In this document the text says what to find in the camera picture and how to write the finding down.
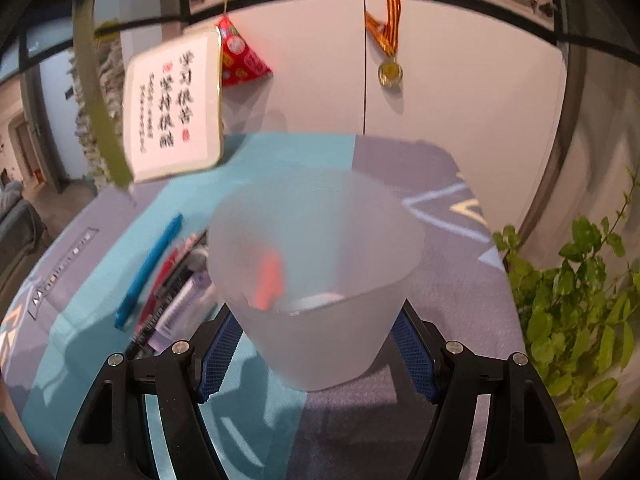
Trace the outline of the blue retractable pen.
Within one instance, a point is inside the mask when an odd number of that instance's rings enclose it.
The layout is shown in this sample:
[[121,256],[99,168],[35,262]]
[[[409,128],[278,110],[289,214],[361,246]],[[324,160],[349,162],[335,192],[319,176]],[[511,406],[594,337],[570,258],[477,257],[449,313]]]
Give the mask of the blue retractable pen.
[[150,278],[155,266],[160,261],[160,257],[163,255],[164,251],[181,230],[182,222],[183,214],[177,214],[170,220],[166,228],[163,230],[163,233],[160,234],[160,237],[143,260],[140,269],[137,270],[136,274],[134,274],[134,279],[132,280],[128,290],[126,291],[124,299],[115,313],[114,327],[118,330],[121,330],[127,323],[132,310],[134,310],[134,306],[137,304],[143,287]]

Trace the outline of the black marker pen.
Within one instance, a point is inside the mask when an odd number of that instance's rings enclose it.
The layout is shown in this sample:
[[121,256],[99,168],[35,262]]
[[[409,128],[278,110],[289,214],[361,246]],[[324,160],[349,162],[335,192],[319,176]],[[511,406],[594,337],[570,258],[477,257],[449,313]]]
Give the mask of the black marker pen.
[[130,344],[128,344],[125,350],[124,356],[128,360],[132,360],[148,343],[149,339],[154,333],[155,327],[158,321],[168,309],[170,304],[176,299],[178,293],[182,291],[184,285],[190,280],[194,274],[189,268],[183,268],[180,271],[176,271],[174,276],[168,280],[168,287],[160,295],[160,301],[156,304],[156,308],[148,318],[148,320],[142,326],[142,329],[137,332],[137,335],[132,338]]

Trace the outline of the red gel pen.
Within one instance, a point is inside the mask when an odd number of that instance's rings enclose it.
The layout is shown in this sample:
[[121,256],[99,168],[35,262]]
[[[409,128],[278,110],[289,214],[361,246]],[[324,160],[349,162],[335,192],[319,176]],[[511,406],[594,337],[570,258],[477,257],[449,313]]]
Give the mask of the red gel pen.
[[142,329],[144,323],[148,320],[148,317],[154,312],[157,299],[156,296],[160,291],[160,288],[168,279],[171,271],[175,269],[177,263],[188,253],[190,250],[198,244],[198,241],[205,235],[205,232],[193,233],[189,235],[185,240],[182,240],[175,248],[172,248],[169,255],[164,259],[160,270],[157,272],[155,282],[151,288],[148,298],[146,298],[145,304],[140,312],[134,331],[137,333]]

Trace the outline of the orange correction tape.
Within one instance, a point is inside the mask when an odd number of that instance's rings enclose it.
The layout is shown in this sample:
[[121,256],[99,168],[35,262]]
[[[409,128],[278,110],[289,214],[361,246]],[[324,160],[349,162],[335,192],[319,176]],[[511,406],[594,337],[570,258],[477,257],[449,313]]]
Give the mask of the orange correction tape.
[[267,311],[283,295],[284,272],[281,255],[265,252],[259,261],[256,284],[250,304],[253,308]]

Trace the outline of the frosted translucent plastic cup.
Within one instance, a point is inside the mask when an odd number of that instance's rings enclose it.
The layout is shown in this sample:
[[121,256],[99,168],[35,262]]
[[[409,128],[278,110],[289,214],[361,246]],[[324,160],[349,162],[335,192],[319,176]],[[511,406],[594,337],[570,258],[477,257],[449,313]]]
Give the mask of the frosted translucent plastic cup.
[[[208,272],[285,385],[318,391],[362,375],[381,350],[424,253],[422,223],[390,188],[349,169],[296,168],[247,183],[215,208]],[[281,255],[283,295],[252,307],[259,261]],[[319,292],[342,301],[279,308]]]

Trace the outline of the white cartoon highlighter pen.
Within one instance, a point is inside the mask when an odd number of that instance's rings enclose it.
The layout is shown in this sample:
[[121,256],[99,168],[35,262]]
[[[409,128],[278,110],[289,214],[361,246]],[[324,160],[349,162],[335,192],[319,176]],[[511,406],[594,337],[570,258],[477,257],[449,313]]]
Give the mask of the white cartoon highlighter pen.
[[218,292],[207,271],[194,273],[164,311],[149,346],[163,352],[178,340],[189,340],[218,301]]

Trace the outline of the pink patterned pen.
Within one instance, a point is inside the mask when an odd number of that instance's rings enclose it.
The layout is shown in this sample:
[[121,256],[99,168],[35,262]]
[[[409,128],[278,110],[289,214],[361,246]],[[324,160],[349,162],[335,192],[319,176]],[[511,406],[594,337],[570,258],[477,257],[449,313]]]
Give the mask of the pink patterned pen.
[[[195,299],[204,292],[204,289],[209,285],[210,279],[207,277],[206,272],[206,260],[208,251],[203,246],[195,247],[189,255],[186,256],[176,267],[176,270],[172,272],[174,276],[176,271],[180,271],[183,268],[189,268],[194,272],[190,280],[186,282],[181,292],[178,293],[176,299],[170,304],[168,309],[162,315],[155,327],[157,333],[171,334],[178,324],[180,318],[186,313],[192,306]],[[160,295],[168,287],[167,283],[163,286],[163,289],[157,295],[157,302],[160,301]]]

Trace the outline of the white eraser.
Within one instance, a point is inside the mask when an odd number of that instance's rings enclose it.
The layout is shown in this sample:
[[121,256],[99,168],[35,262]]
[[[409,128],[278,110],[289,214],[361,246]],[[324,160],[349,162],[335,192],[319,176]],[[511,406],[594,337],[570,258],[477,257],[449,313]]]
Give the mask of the white eraser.
[[328,306],[342,301],[344,296],[336,292],[319,292],[318,294],[299,298],[288,302],[279,308],[282,313],[290,315],[298,315],[300,312],[306,312],[317,308]]

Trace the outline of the blue grey patterned desk mat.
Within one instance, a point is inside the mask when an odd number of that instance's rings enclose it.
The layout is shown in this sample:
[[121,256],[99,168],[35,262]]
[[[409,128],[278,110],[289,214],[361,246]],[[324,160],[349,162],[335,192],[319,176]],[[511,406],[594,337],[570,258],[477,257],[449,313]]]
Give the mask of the blue grey patterned desk mat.
[[[102,191],[54,241],[1,326],[1,370],[26,434],[55,472],[96,373],[130,335],[114,326],[134,274],[175,216],[186,234],[219,201],[284,167],[354,168],[392,188],[425,226],[425,258],[408,298],[424,320],[481,356],[524,342],[506,274],[488,231],[454,206],[470,186],[436,145],[372,136],[228,136],[217,168]],[[331,390],[286,388],[247,339],[221,390],[202,409],[232,479],[403,479],[434,408],[418,396],[387,341],[364,376]]]

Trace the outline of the green leafy plant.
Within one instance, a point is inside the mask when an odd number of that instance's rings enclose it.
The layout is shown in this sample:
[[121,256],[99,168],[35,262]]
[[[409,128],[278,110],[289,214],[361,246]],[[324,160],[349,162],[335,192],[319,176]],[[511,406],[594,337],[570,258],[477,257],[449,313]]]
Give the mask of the green leafy plant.
[[514,226],[492,238],[506,266],[525,350],[570,432],[576,455],[598,460],[615,437],[614,424],[636,411],[620,404],[617,376],[628,367],[639,337],[631,324],[639,311],[639,270],[628,264],[615,278],[605,258],[625,260],[622,229],[639,197],[639,170],[614,217],[583,214],[570,226],[557,266],[539,269],[521,254]]

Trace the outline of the white calligraphy sign board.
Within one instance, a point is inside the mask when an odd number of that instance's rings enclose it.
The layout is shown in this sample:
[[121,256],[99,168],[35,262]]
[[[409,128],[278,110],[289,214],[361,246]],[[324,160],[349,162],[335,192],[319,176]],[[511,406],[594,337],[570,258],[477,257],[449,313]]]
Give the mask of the white calligraphy sign board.
[[134,182],[209,169],[221,160],[221,48],[212,27],[130,60],[122,142]]

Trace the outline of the gold medal striped ribbon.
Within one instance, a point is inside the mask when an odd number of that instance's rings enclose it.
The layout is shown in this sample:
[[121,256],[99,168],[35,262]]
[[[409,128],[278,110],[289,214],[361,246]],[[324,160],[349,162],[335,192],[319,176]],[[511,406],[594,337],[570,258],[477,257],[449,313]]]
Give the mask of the gold medal striped ribbon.
[[364,27],[384,54],[378,66],[378,82],[383,88],[397,88],[404,72],[397,61],[401,0],[385,0],[386,21],[377,20],[370,12],[364,12]]

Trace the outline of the stack of papers pile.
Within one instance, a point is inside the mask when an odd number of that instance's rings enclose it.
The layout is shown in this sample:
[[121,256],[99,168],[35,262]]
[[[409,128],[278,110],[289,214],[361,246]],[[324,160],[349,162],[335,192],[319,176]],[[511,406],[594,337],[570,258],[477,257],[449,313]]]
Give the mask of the stack of papers pile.
[[118,37],[101,41],[94,46],[94,60],[98,63],[93,69],[92,78],[97,84],[89,88],[86,99],[85,88],[78,75],[76,56],[70,52],[67,73],[72,76],[72,89],[77,103],[75,117],[75,136],[85,157],[86,179],[100,192],[114,182],[111,175],[113,159],[103,153],[103,133],[110,136],[108,147],[114,153],[118,145],[119,158],[124,158],[122,148],[122,101],[124,100],[125,66],[122,57],[122,43]]

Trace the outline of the red pyramid hanging ornament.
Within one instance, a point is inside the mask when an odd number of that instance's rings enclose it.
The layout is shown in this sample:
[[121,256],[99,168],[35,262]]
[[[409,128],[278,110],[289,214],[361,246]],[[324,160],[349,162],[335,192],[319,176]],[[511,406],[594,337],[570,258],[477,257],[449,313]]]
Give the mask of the red pyramid hanging ornament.
[[221,82],[224,87],[244,84],[244,82],[268,77],[272,74],[271,68],[247,44],[227,14],[224,14],[217,22],[217,27],[222,40]]

